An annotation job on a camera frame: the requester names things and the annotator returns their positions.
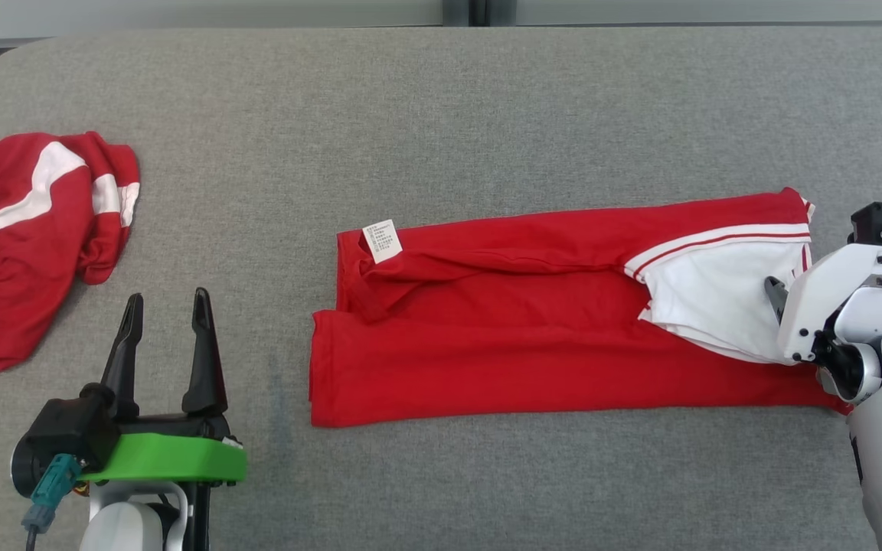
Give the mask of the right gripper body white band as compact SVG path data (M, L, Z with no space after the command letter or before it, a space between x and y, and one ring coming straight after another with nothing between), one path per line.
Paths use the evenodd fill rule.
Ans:
M793 282L780 321L777 343L786 359L813 360L816 332L834 317L833 332L846 342L873 343L882 337L882 246L848 244L816 262Z

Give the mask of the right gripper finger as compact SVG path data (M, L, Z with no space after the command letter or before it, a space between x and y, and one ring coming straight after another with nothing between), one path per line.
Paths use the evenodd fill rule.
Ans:
M769 299L771 311L773 311L776 320L781 322L789 294L785 283L774 276L767 276L764 279L764 292Z

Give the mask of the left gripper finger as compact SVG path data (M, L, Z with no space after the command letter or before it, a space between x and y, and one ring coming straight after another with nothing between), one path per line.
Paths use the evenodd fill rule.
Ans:
M230 404L218 351L211 296L204 287L195 290L191 326L195 341L188 390L181 402L182 411L187 416L221 416Z
M109 414L115 421L132 421L139 415L136 403L136 350L143 335L144 299L134 293L127 300L113 339L101 383L113 392Z

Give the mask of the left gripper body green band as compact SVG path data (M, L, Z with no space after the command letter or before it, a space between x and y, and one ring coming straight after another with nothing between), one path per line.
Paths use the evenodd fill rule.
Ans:
M238 484L247 451L223 416L176 419L164 426L134 425L113 447L104 468L84 468L80 481L171 481Z

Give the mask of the red shorts white stripe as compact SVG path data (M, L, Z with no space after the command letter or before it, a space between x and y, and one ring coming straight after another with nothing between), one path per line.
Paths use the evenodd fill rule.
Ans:
M132 147L97 132L0 140L0 373L35 352L74 280L112 275L140 182Z

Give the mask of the red jersey shirt white sleeves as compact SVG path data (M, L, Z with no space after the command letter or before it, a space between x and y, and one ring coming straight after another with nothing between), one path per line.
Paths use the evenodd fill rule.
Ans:
M764 293L812 266L797 191L337 237L314 314L312 424L664 407L848 414L785 358Z

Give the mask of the grey fabric sofa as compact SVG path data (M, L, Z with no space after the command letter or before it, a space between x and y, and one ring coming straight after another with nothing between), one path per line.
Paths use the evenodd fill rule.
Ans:
M28 505L13 447L98 380L145 299L136 398L176 412L206 287L249 455L214 551L875 551L846 423L803 408L309 422L312 313L337 233L780 191L812 251L882 201L882 27L178 29L0 56L0 139L136 150L132 236L0 374L0 551Z

